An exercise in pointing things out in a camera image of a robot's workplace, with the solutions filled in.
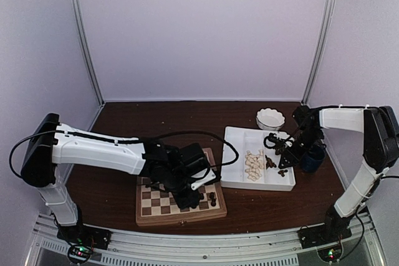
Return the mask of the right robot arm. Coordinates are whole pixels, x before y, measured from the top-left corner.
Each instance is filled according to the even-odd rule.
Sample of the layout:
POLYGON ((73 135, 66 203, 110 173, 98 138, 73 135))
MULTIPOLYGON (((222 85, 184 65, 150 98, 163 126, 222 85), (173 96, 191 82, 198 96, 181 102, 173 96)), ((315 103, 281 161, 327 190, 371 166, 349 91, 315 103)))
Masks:
POLYGON ((398 120, 390 106, 299 106, 293 118, 298 136, 276 141, 279 168, 297 165, 324 137, 335 146, 340 164, 353 159, 346 178, 351 182, 329 208, 319 235, 334 241, 347 228, 383 178, 398 161, 398 120))

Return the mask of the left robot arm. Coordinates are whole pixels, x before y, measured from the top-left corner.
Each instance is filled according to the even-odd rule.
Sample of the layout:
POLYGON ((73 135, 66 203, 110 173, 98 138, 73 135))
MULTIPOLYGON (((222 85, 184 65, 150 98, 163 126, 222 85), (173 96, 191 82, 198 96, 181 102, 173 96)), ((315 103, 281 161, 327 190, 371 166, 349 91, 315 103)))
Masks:
POLYGON ((72 128, 48 114, 33 135, 21 169, 25 183, 39 190, 45 204, 65 233, 77 244, 89 237, 82 213, 64 183, 56 176, 60 164, 83 164, 122 171, 163 185, 180 209, 195 208, 198 189, 216 175, 197 143, 184 148, 164 144, 160 137, 120 138, 72 128))

